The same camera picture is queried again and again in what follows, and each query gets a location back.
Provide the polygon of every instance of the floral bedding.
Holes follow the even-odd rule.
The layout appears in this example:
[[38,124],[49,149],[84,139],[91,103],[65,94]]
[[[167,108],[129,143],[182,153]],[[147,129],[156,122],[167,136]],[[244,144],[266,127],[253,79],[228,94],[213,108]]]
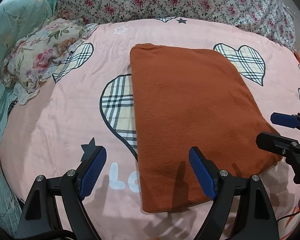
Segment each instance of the floral bedding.
[[57,0],[56,8],[85,23],[178,16],[225,23],[295,49],[293,20],[281,0]]
[[82,19],[49,18],[26,38],[20,39],[1,68],[1,80],[7,88],[15,88],[21,105],[37,95],[40,82],[51,75],[46,71],[69,56],[97,28]]

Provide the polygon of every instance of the knit fabric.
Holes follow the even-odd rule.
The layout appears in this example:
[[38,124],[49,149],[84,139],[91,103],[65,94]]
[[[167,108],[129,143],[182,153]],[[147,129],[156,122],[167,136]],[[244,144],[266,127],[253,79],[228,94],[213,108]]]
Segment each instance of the knit fabric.
[[131,49],[130,63],[145,212],[209,200],[189,164],[192,146],[219,169],[245,178],[281,160],[258,149],[256,136],[276,131],[220,53],[139,44]]

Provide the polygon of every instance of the teal blanket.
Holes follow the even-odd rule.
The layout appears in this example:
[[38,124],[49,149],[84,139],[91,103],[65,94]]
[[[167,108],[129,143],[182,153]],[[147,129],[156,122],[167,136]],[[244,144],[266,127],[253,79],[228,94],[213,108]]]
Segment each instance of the teal blanket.
[[[0,66],[19,39],[54,14],[57,0],[3,0],[0,4]],[[0,141],[7,124],[9,104],[16,99],[0,81]],[[16,235],[21,209],[0,167],[0,227]]]

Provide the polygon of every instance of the bedspread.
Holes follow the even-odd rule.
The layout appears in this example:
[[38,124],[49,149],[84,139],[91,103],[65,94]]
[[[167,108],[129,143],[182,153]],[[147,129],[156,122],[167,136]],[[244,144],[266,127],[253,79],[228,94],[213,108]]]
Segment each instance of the bedspread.
[[86,23],[180,16],[234,25],[294,50],[293,21],[281,0],[58,0]]
[[[129,56],[131,48],[141,43],[216,50],[234,64],[267,122],[273,112],[300,112],[298,61],[289,49],[265,37],[180,17],[109,23],[100,25],[55,70],[36,98],[13,108],[0,145],[2,169],[13,191],[25,200],[39,174],[57,177],[78,167],[81,145],[94,137],[96,145],[106,148],[107,161],[83,204],[101,238],[192,240],[211,201],[179,212],[141,210]],[[300,142],[299,130],[273,127]],[[300,188],[293,176],[284,160],[260,175],[277,219],[298,208]],[[62,224],[70,229],[61,199],[57,201]],[[283,222],[281,237],[293,229],[298,217]],[[230,231],[227,224],[223,239]]]

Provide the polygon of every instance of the floral pillow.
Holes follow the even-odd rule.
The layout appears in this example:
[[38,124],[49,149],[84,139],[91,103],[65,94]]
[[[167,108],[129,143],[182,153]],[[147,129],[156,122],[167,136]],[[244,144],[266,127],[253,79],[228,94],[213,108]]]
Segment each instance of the floral pillow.
[[18,101],[21,105],[26,104],[38,94],[39,83],[51,76],[45,75],[46,71],[59,65],[97,27],[97,24],[85,25],[82,19],[47,19],[14,45],[1,67],[2,83],[7,88],[13,88],[17,84],[15,92]]

